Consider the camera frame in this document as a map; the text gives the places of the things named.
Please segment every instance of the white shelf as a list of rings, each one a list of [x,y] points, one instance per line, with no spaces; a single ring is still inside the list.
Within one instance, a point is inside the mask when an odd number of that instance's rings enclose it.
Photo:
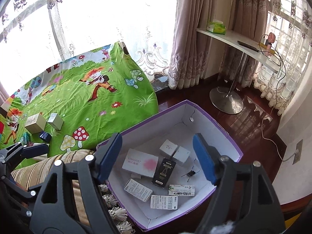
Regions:
[[[255,42],[254,40],[251,40],[251,39],[249,39],[249,38],[247,38],[247,37],[245,37],[245,36],[243,36],[237,32],[228,30],[228,31],[226,31],[225,35],[223,35],[223,34],[212,33],[212,32],[207,31],[206,29],[202,29],[202,28],[197,28],[196,31],[203,33],[205,35],[208,35],[210,37],[213,37],[217,40],[220,40],[226,44],[229,44],[229,45],[235,47],[236,49],[244,52],[245,54],[249,55],[250,57],[254,58],[255,60],[261,62],[264,66],[266,66],[268,69],[272,70],[274,73],[278,73],[278,71],[280,70],[280,66],[278,66],[274,63],[274,62],[276,62],[277,64],[280,64],[279,60],[274,55],[267,57],[262,52],[256,52],[256,51],[253,51],[249,48],[246,48],[246,47],[239,45],[237,42],[238,40],[260,50],[259,44],[257,42]]]

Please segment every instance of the green bedsheet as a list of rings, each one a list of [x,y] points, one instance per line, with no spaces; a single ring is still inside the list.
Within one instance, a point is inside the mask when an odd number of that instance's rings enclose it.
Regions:
[[[18,89],[0,108],[0,149],[19,142],[27,118],[37,113],[64,120],[61,130],[46,124],[51,157],[93,149],[157,112],[150,82],[116,42],[56,64]],[[39,134],[31,135],[34,142],[43,142]],[[19,168],[33,163],[25,159]]]

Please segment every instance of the small white box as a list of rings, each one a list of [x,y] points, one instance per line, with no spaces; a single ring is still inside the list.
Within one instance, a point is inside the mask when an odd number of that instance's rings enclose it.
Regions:
[[[25,128],[31,133],[36,134],[44,131],[46,126],[46,119],[40,114],[35,114],[27,118]]]
[[[124,186],[124,190],[144,202],[149,199],[153,192],[151,189],[141,185],[133,179],[128,181],[128,183]]]
[[[170,158],[176,149],[177,145],[167,139],[163,145],[160,146],[160,154],[165,158]]]
[[[154,177],[158,157],[135,149],[129,149],[122,168],[145,177]]]
[[[177,209],[177,196],[152,195],[151,208]]]
[[[48,123],[53,127],[55,130],[60,130],[64,123],[64,120],[57,114],[52,113],[50,118],[48,119]]]
[[[168,195],[195,196],[195,186],[169,185]]]
[[[179,147],[178,150],[175,152],[172,160],[176,162],[178,165],[183,165],[188,157],[190,156],[190,151],[183,147]]]

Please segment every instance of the blue gripper pad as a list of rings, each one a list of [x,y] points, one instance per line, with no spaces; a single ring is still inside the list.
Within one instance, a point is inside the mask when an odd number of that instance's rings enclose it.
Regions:
[[[219,164],[219,157],[221,156],[220,153],[215,147],[207,144],[201,133],[194,135],[193,148],[206,179],[213,185],[216,184],[218,177],[215,173],[215,167]]]
[[[108,147],[107,152],[100,163],[99,174],[97,176],[97,181],[100,184],[103,184],[103,182],[108,179],[113,165],[115,164],[121,150],[122,136],[118,133],[112,142],[111,140],[112,138],[109,139],[106,145],[103,145],[97,149],[97,151],[101,151]]]

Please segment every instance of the pink printed card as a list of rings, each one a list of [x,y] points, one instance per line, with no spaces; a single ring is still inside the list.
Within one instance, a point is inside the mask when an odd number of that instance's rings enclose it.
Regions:
[[[135,149],[129,149],[122,168],[132,173],[153,177],[158,163],[158,157]]]

